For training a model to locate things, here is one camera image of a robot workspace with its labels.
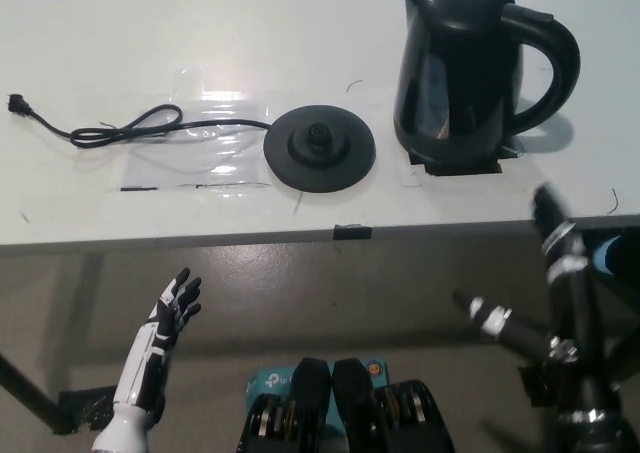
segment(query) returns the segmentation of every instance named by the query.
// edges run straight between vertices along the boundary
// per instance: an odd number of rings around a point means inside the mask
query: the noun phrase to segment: robotic arm
[[[94,453],[146,453],[147,432],[164,411],[164,387],[180,331],[200,311],[200,278],[185,286],[183,269],[138,330],[113,399],[113,419],[93,443]]]

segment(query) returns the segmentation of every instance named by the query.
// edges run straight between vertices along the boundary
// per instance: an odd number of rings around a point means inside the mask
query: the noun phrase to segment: kettle lid
[[[502,8],[514,0],[417,0],[421,15],[433,25],[470,33],[500,28]]]

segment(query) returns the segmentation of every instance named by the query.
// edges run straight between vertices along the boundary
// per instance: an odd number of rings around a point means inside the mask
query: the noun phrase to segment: metal stand
[[[76,429],[71,417],[2,355],[0,355],[0,386],[11,393],[55,434],[67,435]]]
[[[56,404],[1,354],[0,386],[51,428],[55,435],[74,433],[85,423],[91,430],[101,430],[113,418],[115,386],[63,391]]]

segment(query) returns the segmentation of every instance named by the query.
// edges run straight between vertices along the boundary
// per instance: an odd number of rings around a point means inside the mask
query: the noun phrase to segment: table leg
[[[64,435],[74,431],[75,425],[71,416],[63,412],[57,404],[1,354],[0,386],[51,428],[55,434]]]

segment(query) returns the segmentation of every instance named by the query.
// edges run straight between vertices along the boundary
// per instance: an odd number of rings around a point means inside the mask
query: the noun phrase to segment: gray floor
[[[152,452],[234,451],[245,382],[259,367],[372,354],[386,358],[392,381],[430,386],[458,451],[542,451],[544,421],[521,390],[520,361],[479,343],[449,300],[463,287],[544,321],[538,252],[533,235],[434,234],[0,258],[0,351],[50,393],[113,384],[140,322],[188,265],[203,278],[203,311],[178,344]],[[601,297],[612,330],[628,330],[631,315]],[[640,380],[623,392],[640,428]],[[94,436],[52,436],[0,391],[3,452],[88,452]]]

